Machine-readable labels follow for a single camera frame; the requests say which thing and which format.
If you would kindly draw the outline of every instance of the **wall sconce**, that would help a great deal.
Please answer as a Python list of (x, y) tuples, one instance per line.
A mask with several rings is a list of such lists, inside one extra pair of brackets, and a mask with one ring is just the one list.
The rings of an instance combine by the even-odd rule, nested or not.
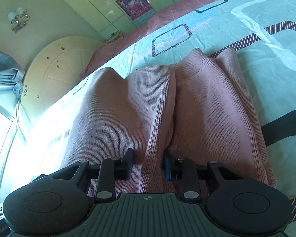
[(31, 19), (31, 17), (27, 14), (27, 9), (23, 10), (21, 6), (19, 6), (15, 11), (10, 11), (8, 18), (11, 24), (16, 24), (12, 28), (14, 33), (19, 32), (22, 28), (27, 26), (27, 22)]

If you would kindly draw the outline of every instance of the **pink bedspread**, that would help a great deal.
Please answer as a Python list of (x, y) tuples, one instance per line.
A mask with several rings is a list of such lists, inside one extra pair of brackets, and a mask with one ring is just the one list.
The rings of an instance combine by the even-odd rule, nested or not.
[(98, 49), (92, 56), (88, 67), (81, 73), (80, 79), (90, 75), (93, 71), (104, 65), (110, 59), (120, 54), (123, 50), (130, 47), (143, 37), (151, 34), (157, 29), (168, 23), (194, 11), (204, 5), (218, 0), (181, 0), (167, 8), (164, 8), (154, 14), (149, 21), (136, 28), (134, 31), (120, 37), (116, 41), (109, 43)]
[[(259, 120), (233, 48), (215, 60), (198, 48), (182, 61), (145, 67), (123, 79), (114, 69), (97, 71), (73, 122), (62, 167), (79, 160), (99, 164), (135, 152), (130, 180), (116, 192), (174, 192), (161, 169), (166, 148), (197, 164), (220, 161), (270, 186)], [(203, 195), (204, 182), (200, 183)], [(93, 196), (92, 181), (89, 196)]]

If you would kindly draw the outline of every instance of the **gray curtain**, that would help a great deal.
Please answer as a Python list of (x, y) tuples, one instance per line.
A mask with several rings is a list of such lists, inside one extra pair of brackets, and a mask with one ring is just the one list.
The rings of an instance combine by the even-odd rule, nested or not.
[(23, 76), (24, 71), (16, 61), (0, 51), (0, 94), (13, 92), (19, 99), (23, 91)]

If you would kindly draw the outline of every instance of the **bed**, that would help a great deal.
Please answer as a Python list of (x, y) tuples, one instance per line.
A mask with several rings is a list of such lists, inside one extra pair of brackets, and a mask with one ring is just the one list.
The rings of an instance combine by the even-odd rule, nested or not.
[(164, 8), (155, 13), (146, 24), (141, 25), (134, 31), (126, 34), (108, 43), (98, 49), (92, 56), (88, 66), (81, 73), (80, 79), (90, 75), (93, 71), (103, 66), (110, 59), (119, 55), (123, 50), (136, 43), (145, 36), (153, 33), (159, 28), (171, 23), (172, 21), (192, 12), (204, 5), (210, 4), (218, 0), (181, 0), (167, 8)]
[[(277, 188), (289, 198), (296, 197), (296, 0), (217, 0), (155, 30), (96, 70), (111, 67), (125, 78), (136, 69), (177, 63), (195, 47), (211, 58), (229, 47), (237, 51)], [(71, 124), (93, 74), (38, 121), (20, 156), (27, 167), (18, 173), (14, 188), (59, 169)], [(296, 236), (296, 220), (286, 233)]]

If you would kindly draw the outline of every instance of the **patterned bedsheet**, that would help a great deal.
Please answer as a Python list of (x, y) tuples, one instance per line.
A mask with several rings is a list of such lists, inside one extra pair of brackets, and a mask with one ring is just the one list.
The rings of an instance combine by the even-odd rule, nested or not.
[[(154, 31), (102, 67), (112, 67), (126, 77), (142, 67), (177, 63), (195, 47), (210, 57), (228, 47), (236, 49), (277, 188), (289, 198), (296, 197), (296, 0), (216, 1)], [(59, 168), (71, 123), (92, 76), (50, 107), (37, 124), (23, 156), (33, 166), (20, 170), (15, 188), (34, 175)], [(286, 231), (296, 236), (296, 221)]]

